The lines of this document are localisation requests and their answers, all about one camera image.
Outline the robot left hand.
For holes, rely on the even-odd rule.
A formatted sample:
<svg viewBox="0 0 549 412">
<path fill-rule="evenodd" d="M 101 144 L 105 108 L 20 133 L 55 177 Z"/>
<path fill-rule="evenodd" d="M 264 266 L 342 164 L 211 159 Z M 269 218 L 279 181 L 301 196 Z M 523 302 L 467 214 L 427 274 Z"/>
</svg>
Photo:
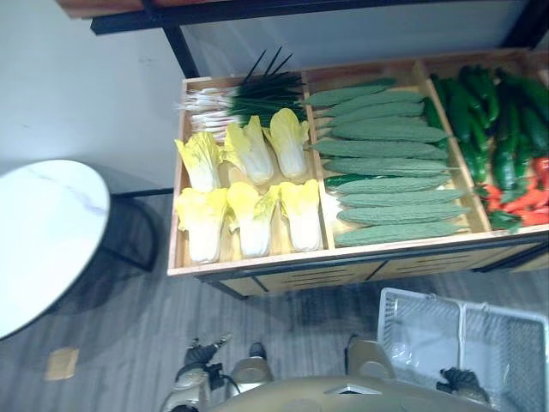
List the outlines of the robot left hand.
<svg viewBox="0 0 549 412">
<path fill-rule="evenodd" d="M 225 334 L 213 343 L 202 345 L 199 338 L 195 338 L 185 353 L 183 370 L 186 372 L 195 369 L 207 371 L 210 368 L 211 360 L 231 339 L 231 334 Z"/>
</svg>

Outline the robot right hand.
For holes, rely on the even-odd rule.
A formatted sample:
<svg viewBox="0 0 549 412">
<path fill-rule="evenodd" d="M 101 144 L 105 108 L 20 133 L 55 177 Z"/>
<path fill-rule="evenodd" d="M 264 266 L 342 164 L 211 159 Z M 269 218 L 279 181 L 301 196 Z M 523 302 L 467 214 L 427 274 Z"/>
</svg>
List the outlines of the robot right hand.
<svg viewBox="0 0 549 412">
<path fill-rule="evenodd" d="M 437 390 L 464 397 L 476 403 L 491 403 L 487 392 L 480 386 L 473 371 L 451 367 L 450 369 L 441 369 L 440 375 L 444 382 L 436 383 Z"/>
</svg>

